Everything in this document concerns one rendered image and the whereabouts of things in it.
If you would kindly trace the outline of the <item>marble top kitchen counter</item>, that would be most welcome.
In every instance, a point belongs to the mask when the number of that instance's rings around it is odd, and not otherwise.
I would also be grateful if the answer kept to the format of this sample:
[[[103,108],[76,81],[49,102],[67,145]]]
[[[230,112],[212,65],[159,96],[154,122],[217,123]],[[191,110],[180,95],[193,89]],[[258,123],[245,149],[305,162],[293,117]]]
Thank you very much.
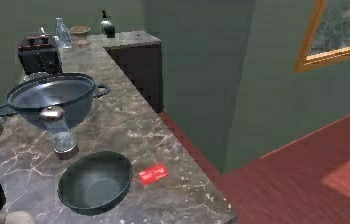
[[[133,179],[116,208],[79,215],[57,195],[68,162],[56,158],[47,132],[14,116],[0,138],[5,211],[25,211],[36,224],[233,224],[231,205],[108,54],[114,46],[153,44],[155,37],[138,31],[114,39],[94,35],[90,41],[61,52],[64,71],[88,74],[111,88],[73,130],[79,154],[115,151],[128,157],[136,172],[163,164],[169,174],[147,186]]]

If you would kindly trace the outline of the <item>red credit card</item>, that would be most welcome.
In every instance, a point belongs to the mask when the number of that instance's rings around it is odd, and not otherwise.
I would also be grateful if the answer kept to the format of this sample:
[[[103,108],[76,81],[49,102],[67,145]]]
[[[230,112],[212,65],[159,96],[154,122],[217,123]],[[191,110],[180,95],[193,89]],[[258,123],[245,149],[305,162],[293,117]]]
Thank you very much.
[[[163,164],[153,165],[138,174],[143,185],[154,183],[168,175],[169,172]]]

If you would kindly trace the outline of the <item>dark green bowl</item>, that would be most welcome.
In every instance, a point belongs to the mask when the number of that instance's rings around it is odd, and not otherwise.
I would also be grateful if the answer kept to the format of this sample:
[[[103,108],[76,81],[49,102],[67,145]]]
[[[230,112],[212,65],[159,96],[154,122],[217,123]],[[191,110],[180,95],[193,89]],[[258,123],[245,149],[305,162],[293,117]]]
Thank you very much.
[[[132,176],[132,164],[124,155],[112,151],[93,153],[66,169],[58,183],[58,197],[75,213],[102,214],[124,199]]]

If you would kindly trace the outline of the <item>silver black soap dispenser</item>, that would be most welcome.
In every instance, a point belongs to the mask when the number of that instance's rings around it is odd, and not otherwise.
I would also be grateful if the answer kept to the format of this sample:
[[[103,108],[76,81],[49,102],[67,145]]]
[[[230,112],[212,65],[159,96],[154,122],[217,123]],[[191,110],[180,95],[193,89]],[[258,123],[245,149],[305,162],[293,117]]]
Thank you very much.
[[[102,21],[100,23],[101,31],[108,37],[115,37],[115,26],[108,19],[107,13],[105,10],[102,11]]]

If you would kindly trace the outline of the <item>glass salt shaker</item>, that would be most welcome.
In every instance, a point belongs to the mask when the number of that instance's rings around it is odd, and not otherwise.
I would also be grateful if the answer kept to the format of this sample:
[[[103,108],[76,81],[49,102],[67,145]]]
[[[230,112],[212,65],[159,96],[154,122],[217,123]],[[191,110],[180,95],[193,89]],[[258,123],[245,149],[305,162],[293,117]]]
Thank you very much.
[[[66,124],[64,110],[61,107],[46,107],[39,114],[39,119],[47,128],[54,153],[59,160],[69,160],[78,154],[79,148]]]

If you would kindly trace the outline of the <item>tan ceramic bowl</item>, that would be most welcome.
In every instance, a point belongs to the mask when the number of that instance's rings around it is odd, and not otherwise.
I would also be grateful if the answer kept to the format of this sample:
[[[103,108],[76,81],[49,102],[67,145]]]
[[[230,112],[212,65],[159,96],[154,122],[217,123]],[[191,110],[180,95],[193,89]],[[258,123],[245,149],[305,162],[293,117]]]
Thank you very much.
[[[89,45],[90,41],[88,40],[88,35],[91,28],[89,26],[73,26],[69,29],[69,32],[72,37],[72,43],[75,46],[85,46]]]

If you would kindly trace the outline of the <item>clear glass bottle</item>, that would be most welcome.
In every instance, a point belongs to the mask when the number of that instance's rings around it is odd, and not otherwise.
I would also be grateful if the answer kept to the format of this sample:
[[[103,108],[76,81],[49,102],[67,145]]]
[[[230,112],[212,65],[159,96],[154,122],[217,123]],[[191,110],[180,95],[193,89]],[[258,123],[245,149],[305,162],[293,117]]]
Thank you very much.
[[[69,30],[67,29],[67,27],[63,23],[62,18],[56,19],[55,40],[56,40],[57,44],[62,48],[69,49],[72,47],[72,40],[71,40]]]

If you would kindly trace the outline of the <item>black and red toaster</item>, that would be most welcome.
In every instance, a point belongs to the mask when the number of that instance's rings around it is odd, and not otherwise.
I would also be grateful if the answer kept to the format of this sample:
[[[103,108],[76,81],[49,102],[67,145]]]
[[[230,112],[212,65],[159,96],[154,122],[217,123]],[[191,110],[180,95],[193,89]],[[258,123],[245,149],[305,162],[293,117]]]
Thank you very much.
[[[58,46],[51,35],[25,37],[17,48],[17,55],[26,75],[62,72]]]

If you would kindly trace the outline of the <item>wooden framed window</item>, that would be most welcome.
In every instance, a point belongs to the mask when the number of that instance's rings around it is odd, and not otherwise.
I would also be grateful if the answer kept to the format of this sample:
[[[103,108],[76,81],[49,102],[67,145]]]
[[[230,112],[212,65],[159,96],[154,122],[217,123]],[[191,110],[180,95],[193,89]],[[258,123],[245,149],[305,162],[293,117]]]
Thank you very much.
[[[350,60],[350,0],[315,0],[294,71],[346,60]]]

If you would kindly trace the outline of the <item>beige round object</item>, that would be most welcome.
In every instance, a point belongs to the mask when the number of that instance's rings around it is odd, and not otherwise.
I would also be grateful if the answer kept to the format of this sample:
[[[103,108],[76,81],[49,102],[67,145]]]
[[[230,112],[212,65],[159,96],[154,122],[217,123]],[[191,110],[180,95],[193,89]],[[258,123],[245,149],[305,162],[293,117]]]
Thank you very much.
[[[35,224],[35,221],[29,213],[16,211],[6,215],[5,224]]]

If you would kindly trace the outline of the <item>dark blue two-handled pot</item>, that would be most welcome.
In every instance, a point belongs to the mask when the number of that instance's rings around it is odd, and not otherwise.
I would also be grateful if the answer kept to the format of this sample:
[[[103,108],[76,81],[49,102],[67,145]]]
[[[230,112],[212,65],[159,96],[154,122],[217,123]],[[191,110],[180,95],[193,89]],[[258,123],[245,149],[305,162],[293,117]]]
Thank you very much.
[[[0,105],[0,117],[19,115],[34,126],[46,130],[39,114],[49,106],[64,110],[69,128],[82,123],[88,116],[93,99],[111,91],[106,84],[82,73],[50,74],[25,81],[12,88]]]

